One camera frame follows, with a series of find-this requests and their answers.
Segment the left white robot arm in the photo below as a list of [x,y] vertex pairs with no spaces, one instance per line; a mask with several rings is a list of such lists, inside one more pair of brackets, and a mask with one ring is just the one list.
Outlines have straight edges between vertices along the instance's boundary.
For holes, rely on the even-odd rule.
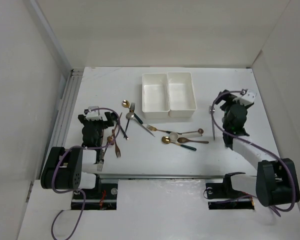
[[53,175],[58,169],[54,186],[57,190],[77,190],[82,181],[82,163],[84,154],[88,153],[85,147],[92,149],[92,163],[95,164],[101,153],[104,130],[113,127],[117,116],[106,111],[106,120],[98,115],[97,111],[86,112],[78,115],[79,122],[83,125],[82,144],[67,151],[62,146],[51,148],[43,168],[40,183],[44,189],[52,188]]

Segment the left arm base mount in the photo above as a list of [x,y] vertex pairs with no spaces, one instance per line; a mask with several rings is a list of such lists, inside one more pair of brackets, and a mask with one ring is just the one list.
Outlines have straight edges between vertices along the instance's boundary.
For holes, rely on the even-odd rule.
[[84,210],[112,211],[117,209],[118,180],[96,177],[94,188],[83,191],[86,195]]

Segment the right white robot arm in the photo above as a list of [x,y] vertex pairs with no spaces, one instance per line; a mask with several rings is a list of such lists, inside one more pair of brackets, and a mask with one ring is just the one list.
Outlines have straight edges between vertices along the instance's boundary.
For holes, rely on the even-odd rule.
[[249,89],[221,91],[213,105],[224,103],[222,131],[225,147],[241,155],[256,169],[256,175],[244,172],[227,173],[223,178],[222,193],[233,197],[238,192],[254,196],[264,207],[279,210],[289,204],[289,212],[300,201],[300,188],[294,162],[253,143],[245,130],[248,108],[254,105],[256,94]]

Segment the copper round spoon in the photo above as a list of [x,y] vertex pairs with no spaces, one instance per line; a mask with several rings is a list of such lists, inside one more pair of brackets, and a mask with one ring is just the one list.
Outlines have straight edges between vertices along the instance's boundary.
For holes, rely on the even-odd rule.
[[[116,128],[117,125],[118,125],[119,119],[117,118],[117,119],[115,119],[114,121],[116,122],[116,125],[115,125],[115,128]],[[128,138],[127,134],[125,133],[125,131],[123,130],[123,128],[122,128],[121,126],[120,126],[120,130],[121,130],[121,132],[122,132],[122,134],[123,134],[123,137],[124,137],[126,140],[128,140],[129,138]],[[110,135],[110,136],[107,138],[107,141],[109,142],[109,144],[110,144],[111,146],[113,146],[113,145],[115,144],[114,136],[115,136],[115,135],[112,134],[112,135]]]

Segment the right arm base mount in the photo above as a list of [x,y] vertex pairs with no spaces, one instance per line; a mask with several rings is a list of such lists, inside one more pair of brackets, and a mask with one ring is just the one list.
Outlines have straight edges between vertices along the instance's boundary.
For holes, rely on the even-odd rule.
[[254,210],[254,202],[247,193],[234,190],[231,177],[243,172],[227,173],[222,182],[207,181],[203,192],[209,210]]

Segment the slim silver fork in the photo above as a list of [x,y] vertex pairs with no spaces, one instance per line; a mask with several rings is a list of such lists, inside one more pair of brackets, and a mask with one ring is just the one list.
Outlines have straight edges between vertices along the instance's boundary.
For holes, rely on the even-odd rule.
[[[214,107],[212,105],[210,105],[209,106],[209,113],[210,113],[211,117],[213,117],[214,112],[215,112]],[[216,139],[215,124],[214,124],[213,118],[211,119],[211,128],[212,128],[212,137],[213,137],[213,140],[215,141],[215,139]]]

